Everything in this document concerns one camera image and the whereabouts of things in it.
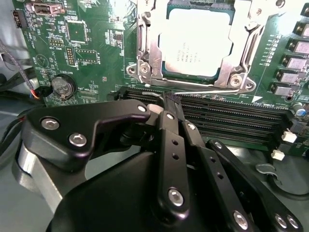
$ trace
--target capacitor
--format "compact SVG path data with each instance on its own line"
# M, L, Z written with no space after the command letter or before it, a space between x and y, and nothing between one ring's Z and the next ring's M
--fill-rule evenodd
M51 82L54 93L62 100L70 99L77 90L77 85L72 77L60 73Z
M293 110L294 110L296 116L304 116L304 115L306 115L306 110L304 109L302 103L299 103L299 102L295 103L293 105Z

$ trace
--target white connector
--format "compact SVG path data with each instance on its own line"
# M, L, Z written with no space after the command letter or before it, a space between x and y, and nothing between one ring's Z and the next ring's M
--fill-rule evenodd
M295 140L297 139L297 135L290 132L290 131L285 131L283 135L281 136L283 141L289 142L289 143L294 143Z
M285 157L285 154L283 152L279 151L279 150L273 150L272 153L271 153L271 157L273 159L282 161L283 158Z

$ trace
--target metal wire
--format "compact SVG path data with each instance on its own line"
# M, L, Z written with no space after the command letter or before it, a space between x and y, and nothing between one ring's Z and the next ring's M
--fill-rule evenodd
M11 61L14 63L14 65L18 68L21 76L23 77L23 79L25 80L27 86L29 87L30 90L34 90L34 87L32 85L32 83L29 81L23 67L21 66L21 64L19 63L19 61L17 59L15 59L15 57L10 53L10 51L8 50L8 48L6 47L6 45L3 43L3 41L0 39L0 47L2 48L2 50L10 57Z

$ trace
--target red wire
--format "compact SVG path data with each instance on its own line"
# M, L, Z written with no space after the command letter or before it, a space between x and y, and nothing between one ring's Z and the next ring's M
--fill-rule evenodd
M34 98L36 98L36 99L40 99L36 94L35 94L35 92L34 92L34 90L32 89L31 90L31 94L32 94L32 96L34 97Z

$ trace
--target integrated circuit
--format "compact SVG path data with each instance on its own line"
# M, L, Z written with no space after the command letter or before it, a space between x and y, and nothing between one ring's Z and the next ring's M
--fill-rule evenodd
M67 20L66 26L69 41L78 44L88 43L86 23L84 21Z
M292 52L309 54L309 41L292 40L289 49Z
M84 50L84 49L74 49L75 57L77 61L80 62L89 62L89 63L97 63L98 57L97 52L93 50Z
M279 70L277 73L277 79L280 82L293 84L298 79L298 74L293 71Z
M273 94L281 96L289 96L291 90L292 88L284 83L274 83L271 88Z
M289 69L301 70L309 64L309 61L301 56L286 55L282 64Z

